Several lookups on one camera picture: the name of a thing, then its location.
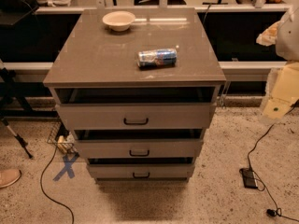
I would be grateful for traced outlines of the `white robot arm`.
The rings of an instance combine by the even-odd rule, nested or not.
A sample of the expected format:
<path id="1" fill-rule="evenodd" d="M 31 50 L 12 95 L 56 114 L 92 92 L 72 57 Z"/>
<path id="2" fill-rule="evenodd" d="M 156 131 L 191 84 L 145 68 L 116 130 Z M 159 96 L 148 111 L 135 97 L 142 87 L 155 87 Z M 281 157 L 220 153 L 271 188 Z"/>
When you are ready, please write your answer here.
<path id="1" fill-rule="evenodd" d="M 277 56 L 286 60 L 282 68 L 270 71 L 261 104 L 266 119 L 279 120 L 299 100 L 299 9 L 289 9 L 259 34 L 256 42 L 274 45 Z"/>

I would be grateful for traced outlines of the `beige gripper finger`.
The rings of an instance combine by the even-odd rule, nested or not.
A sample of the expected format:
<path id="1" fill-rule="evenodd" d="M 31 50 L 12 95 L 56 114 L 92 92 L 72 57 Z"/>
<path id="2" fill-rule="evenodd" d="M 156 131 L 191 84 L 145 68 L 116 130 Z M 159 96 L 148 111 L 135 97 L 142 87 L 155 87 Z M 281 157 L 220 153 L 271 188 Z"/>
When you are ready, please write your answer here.
<path id="1" fill-rule="evenodd" d="M 277 97 L 266 96 L 261 103 L 260 122 L 274 124 L 283 119 L 291 110 L 292 103 Z"/>

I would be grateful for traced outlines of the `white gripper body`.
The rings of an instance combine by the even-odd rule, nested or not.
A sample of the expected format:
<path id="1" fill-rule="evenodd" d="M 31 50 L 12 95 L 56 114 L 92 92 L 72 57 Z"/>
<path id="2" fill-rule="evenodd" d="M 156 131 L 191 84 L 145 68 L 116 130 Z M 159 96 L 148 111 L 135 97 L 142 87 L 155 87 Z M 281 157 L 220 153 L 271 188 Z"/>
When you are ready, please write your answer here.
<path id="1" fill-rule="evenodd" d="M 299 100 L 299 62 L 287 62 L 278 70 L 270 97 L 275 110 L 288 110 Z"/>

